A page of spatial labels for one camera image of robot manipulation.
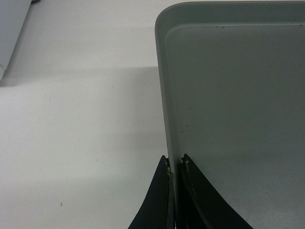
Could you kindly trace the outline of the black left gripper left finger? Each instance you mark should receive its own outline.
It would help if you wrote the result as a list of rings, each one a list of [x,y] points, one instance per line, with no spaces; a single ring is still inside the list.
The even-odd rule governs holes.
[[[145,199],[129,228],[175,228],[173,173],[165,156],[160,158]]]

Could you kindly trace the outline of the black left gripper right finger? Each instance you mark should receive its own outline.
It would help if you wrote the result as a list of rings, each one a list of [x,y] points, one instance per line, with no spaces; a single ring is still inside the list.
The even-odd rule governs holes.
[[[181,175],[186,224],[190,229],[251,229],[219,194],[194,161],[184,154]]]

